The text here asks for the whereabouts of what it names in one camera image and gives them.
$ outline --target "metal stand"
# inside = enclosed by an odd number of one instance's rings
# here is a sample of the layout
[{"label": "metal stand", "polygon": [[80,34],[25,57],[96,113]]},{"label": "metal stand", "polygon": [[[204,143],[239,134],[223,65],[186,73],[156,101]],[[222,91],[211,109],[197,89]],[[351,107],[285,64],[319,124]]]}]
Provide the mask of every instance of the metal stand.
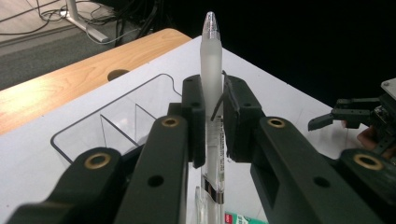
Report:
[{"label": "metal stand", "polygon": [[85,21],[81,21],[78,17],[78,11],[77,11],[77,5],[76,5],[76,0],[66,0],[67,3],[67,12],[66,13],[66,18],[75,24],[78,28],[81,30],[88,32],[89,35],[91,35],[93,38],[98,40],[101,43],[105,43],[109,41],[109,38],[106,35],[103,35],[99,31],[91,28],[90,30],[87,30],[87,23]]}]

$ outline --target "dark background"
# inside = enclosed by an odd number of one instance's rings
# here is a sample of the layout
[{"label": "dark background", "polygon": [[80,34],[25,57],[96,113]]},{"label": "dark background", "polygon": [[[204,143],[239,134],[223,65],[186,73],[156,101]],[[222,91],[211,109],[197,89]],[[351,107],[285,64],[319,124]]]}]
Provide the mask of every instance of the dark background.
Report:
[{"label": "dark background", "polygon": [[163,2],[162,18],[190,37],[214,11],[224,48],[330,106],[377,97],[396,77],[395,0]]}]

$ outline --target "clear plastic organizer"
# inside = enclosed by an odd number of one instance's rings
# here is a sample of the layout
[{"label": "clear plastic organizer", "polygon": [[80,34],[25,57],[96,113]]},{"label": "clear plastic organizer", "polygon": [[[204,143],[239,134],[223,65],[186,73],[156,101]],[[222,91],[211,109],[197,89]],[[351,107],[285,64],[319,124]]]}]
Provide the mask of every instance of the clear plastic organizer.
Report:
[{"label": "clear plastic organizer", "polygon": [[117,100],[52,136],[52,146],[69,162],[95,147],[111,147],[122,155],[147,140],[155,119],[169,103],[181,102],[173,79],[159,74]]}]

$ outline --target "pen tip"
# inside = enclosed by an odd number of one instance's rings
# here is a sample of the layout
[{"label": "pen tip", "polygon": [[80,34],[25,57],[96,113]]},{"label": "pen tip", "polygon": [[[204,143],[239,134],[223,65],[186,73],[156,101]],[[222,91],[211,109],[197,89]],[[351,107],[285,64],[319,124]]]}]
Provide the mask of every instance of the pen tip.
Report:
[{"label": "pen tip", "polygon": [[220,39],[218,21],[216,20],[215,13],[212,11],[206,13],[202,36],[207,39]]}]

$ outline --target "black screw hole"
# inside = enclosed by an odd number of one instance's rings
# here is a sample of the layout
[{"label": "black screw hole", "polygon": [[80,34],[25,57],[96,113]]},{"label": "black screw hole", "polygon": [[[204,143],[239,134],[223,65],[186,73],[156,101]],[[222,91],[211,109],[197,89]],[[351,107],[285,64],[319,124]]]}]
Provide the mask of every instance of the black screw hole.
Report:
[{"label": "black screw hole", "polygon": [[314,177],[314,182],[315,184],[323,188],[328,188],[330,186],[330,182],[327,179],[320,176]]},{"label": "black screw hole", "polygon": [[148,185],[157,188],[163,184],[163,177],[161,175],[154,175],[148,179]]},{"label": "black screw hole", "polygon": [[271,123],[274,124],[274,125],[276,125],[276,126],[282,125],[282,124],[283,124],[280,120],[277,120],[277,119],[271,120]]},{"label": "black screw hole", "polygon": [[165,124],[171,126],[171,125],[176,124],[176,121],[175,121],[174,119],[167,119],[167,120],[165,121]]},{"label": "black screw hole", "polygon": [[361,157],[361,158],[359,158],[359,160],[361,160],[362,162],[369,164],[369,165],[376,165],[375,161],[373,161],[372,159],[367,158],[367,157]]},{"label": "black screw hole", "polygon": [[106,159],[106,157],[104,157],[104,156],[97,156],[97,157],[94,157],[94,158],[92,158],[92,160],[91,160],[91,164],[92,164],[92,165],[100,164],[100,163],[104,162],[105,159]]}]

